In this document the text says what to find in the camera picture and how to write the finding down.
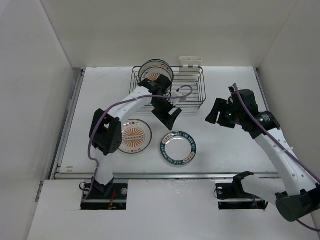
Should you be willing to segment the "teal rim lettered plate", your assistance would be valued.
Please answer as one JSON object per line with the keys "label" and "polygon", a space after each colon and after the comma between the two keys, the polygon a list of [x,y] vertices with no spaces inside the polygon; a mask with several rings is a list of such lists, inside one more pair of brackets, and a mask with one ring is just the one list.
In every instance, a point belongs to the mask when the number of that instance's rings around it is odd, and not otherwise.
{"label": "teal rim lettered plate", "polygon": [[171,131],[160,141],[159,150],[166,163],[175,167],[183,167],[196,157],[197,144],[187,132]]}

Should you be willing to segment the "orange sunburst plate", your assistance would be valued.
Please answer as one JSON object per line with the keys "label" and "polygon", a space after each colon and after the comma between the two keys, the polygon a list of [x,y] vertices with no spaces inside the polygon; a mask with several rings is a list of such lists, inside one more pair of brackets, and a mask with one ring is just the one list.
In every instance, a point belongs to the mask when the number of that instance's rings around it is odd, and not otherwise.
{"label": "orange sunburst plate", "polygon": [[172,86],[172,81],[174,80],[174,75],[171,76],[165,69],[160,68],[160,67],[151,67],[151,68],[148,68],[147,70],[145,70],[144,72],[141,72],[141,67],[138,72],[139,83],[141,83],[145,79],[148,79],[152,82],[155,82],[160,77],[160,75],[163,75],[163,76],[167,77],[170,81],[170,83],[166,84],[168,86],[167,88]]}
{"label": "orange sunburst plate", "polygon": [[151,127],[143,120],[128,119],[122,125],[122,142],[119,150],[125,154],[138,154],[150,145],[153,133]]}

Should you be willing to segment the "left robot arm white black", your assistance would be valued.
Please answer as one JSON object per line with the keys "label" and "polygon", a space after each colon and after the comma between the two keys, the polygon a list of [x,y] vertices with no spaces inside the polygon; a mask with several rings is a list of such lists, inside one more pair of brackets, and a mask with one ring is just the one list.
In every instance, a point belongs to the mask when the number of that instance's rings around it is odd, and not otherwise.
{"label": "left robot arm white black", "polygon": [[96,164],[91,178],[90,191],[100,198],[111,195],[114,176],[113,170],[105,157],[116,152],[122,144],[122,126],[142,107],[151,104],[153,115],[171,130],[181,113],[176,108],[179,101],[187,96],[176,90],[169,93],[172,82],[160,75],[157,80],[142,80],[125,99],[111,105],[108,109],[95,111],[89,132],[87,155]]}

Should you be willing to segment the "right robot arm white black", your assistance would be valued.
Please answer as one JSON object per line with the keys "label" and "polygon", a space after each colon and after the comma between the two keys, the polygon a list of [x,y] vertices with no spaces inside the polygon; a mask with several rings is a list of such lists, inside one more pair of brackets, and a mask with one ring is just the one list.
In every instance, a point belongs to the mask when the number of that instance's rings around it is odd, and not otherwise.
{"label": "right robot arm white black", "polygon": [[268,156],[282,181],[270,183],[245,171],[235,175],[231,183],[216,185],[223,190],[221,200],[258,197],[274,205],[288,222],[319,210],[319,179],[299,162],[275,116],[259,111],[253,91],[230,87],[230,97],[217,98],[205,120],[230,129],[241,126]]}

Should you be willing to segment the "rear red rim plate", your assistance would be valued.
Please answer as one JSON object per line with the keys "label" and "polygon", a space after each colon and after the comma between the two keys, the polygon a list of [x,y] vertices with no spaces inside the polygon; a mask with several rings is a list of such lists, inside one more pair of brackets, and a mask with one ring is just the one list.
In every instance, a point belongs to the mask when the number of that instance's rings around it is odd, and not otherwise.
{"label": "rear red rim plate", "polygon": [[164,60],[161,59],[151,59],[148,60],[140,69],[140,71],[143,73],[144,71],[146,71],[149,68],[152,67],[160,67],[162,69],[165,69],[172,77],[174,76],[174,71],[172,70],[171,66]]}

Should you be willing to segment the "white cutlery holder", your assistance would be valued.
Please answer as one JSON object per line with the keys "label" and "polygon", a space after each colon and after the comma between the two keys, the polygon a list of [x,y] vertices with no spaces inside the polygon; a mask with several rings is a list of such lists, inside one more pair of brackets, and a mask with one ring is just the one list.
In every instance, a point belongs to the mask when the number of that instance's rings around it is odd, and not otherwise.
{"label": "white cutlery holder", "polygon": [[199,72],[203,58],[200,56],[180,56],[180,72]]}

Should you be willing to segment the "right side rail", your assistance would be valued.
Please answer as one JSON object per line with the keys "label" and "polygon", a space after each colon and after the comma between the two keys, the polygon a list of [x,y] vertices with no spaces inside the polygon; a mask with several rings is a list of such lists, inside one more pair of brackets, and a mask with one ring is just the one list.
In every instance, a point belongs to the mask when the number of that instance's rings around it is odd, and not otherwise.
{"label": "right side rail", "polygon": [[[255,78],[257,81],[257,85],[259,87],[258,92],[254,91],[254,94],[257,97],[257,103],[259,105],[259,110],[261,112],[264,111],[270,111],[275,115],[277,120],[280,119],[279,115],[276,113],[276,110],[271,108],[270,102],[267,100],[267,92],[263,88],[258,69],[256,67],[251,67],[255,74]],[[276,171],[275,167],[272,165],[272,162],[270,161],[269,157],[266,155],[266,153],[263,151],[263,149],[256,144],[255,141],[252,142],[252,147],[254,148],[254,156],[256,157],[256,160],[254,160],[254,166],[253,170],[254,172],[258,173],[259,175],[278,175],[278,172]]]}

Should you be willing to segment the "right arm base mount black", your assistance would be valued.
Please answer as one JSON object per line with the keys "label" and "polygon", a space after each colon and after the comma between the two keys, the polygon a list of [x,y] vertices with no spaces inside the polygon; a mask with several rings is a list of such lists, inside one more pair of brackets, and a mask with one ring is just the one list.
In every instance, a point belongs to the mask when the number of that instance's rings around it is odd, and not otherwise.
{"label": "right arm base mount black", "polygon": [[255,195],[237,193],[233,183],[216,182],[214,197],[219,210],[265,210],[269,203]]}

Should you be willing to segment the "aluminium front rail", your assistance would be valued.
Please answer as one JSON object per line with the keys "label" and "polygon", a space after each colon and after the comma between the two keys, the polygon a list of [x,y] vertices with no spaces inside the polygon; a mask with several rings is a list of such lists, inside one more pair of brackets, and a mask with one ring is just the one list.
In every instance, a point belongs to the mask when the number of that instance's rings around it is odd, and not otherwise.
{"label": "aluminium front rail", "polygon": [[[238,172],[232,173],[114,173],[115,179],[135,180],[181,180],[181,179],[232,179]],[[91,173],[56,173],[56,180],[86,180],[92,177]]]}

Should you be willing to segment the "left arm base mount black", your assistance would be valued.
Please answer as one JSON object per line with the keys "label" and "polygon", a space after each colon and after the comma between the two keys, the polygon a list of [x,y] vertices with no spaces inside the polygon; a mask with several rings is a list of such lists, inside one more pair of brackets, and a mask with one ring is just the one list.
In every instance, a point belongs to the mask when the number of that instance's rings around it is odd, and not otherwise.
{"label": "left arm base mount black", "polygon": [[90,191],[91,184],[82,182],[79,188],[83,191],[81,210],[122,211],[127,209],[128,184],[114,183],[108,195],[104,195],[96,187]]}

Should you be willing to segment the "left side rail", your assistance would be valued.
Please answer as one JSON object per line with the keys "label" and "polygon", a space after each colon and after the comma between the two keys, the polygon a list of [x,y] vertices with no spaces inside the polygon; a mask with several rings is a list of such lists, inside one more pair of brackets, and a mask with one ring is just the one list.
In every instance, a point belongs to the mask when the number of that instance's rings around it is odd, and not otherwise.
{"label": "left side rail", "polygon": [[60,168],[65,149],[67,146],[67,140],[69,132],[71,129],[72,118],[74,116],[75,108],[79,98],[83,78],[86,72],[85,68],[74,67],[73,71],[73,80],[71,84],[71,89],[69,96],[66,102],[64,115],[62,122],[60,124],[59,135],[56,141],[53,157],[49,160],[48,165],[46,166],[44,172],[44,178],[40,181],[37,194],[35,197],[35,203],[38,203],[42,193],[42,188],[44,186],[45,180],[54,180],[58,169]]}

